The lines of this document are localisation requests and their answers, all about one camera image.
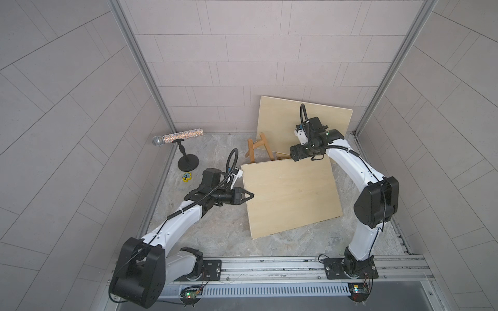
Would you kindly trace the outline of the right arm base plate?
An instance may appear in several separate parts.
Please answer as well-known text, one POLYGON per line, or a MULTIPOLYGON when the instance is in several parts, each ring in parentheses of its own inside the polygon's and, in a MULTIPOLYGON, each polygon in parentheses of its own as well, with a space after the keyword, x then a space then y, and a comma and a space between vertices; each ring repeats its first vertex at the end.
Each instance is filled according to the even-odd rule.
POLYGON ((374 256, 358 261, 354 257, 326 258, 322 260, 326 277, 332 279, 378 279, 379 274, 374 263, 374 256))

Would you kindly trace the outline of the plywood board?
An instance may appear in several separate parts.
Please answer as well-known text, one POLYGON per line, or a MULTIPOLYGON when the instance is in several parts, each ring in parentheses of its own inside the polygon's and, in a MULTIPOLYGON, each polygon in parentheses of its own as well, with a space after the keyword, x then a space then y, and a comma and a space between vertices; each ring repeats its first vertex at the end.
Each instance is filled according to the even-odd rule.
POLYGON ((241 166, 252 239, 343 215, 329 158, 283 159, 241 166))
MULTIPOLYGON (((299 143, 294 130, 300 124, 301 104, 283 98, 260 98, 257 134, 265 134, 273 152, 289 155, 290 147, 299 143)), ((318 117, 330 129, 346 134, 353 110, 309 102, 304 104, 309 118, 318 117)))

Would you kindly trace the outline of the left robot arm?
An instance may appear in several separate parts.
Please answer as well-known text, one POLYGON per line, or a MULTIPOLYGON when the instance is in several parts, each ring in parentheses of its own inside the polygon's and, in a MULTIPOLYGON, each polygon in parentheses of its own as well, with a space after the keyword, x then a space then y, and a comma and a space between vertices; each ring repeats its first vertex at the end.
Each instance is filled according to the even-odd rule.
POLYGON ((210 281, 220 279, 220 260, 204 260, 201 251, 183 247, 171 253, 173 246, 214 206, 239 206, 254 194, 235 185, 243 172, 236 164, 239 151, 228 156, 225 171, 207 168, 201 184, 189 192, 180 207, 165 221, 141 238, 130 238, 122 246, 108 296, 114 303, 131 302, 150 308, 165 286, 174 281, 199 281, 180 293, 184 305, 194 305, 210 281))

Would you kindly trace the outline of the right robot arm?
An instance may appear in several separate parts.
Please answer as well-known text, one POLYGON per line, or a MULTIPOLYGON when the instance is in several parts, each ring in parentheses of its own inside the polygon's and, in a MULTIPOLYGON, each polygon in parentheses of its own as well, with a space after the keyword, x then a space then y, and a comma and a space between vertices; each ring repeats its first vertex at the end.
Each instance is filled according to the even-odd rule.
POLYGON ((318 117, 309 118, 306 105, 300 105, 300 124, 295 136, 300 143, 290 147, 294 161, 328 157, 338 164, 360 191, 354 203, 357 227, 344 251, 342 270, 351 279, 377 278, 373 248, 385 225, 398 212, 399 181, 386 177, 356 152, 336 129, 330 130, 318 117))

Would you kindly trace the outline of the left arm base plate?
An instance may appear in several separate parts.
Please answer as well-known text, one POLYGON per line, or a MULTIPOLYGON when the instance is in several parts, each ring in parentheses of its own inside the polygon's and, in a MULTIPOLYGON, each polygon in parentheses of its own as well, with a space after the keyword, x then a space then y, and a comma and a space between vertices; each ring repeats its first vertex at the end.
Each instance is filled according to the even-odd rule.
POLYGON ((219 281, 221 270, 222 270, 222 260, 204 260, 200 274, 198 276, 184 275, 176 279, 176 282, 201 282, 201 281, 219 281))

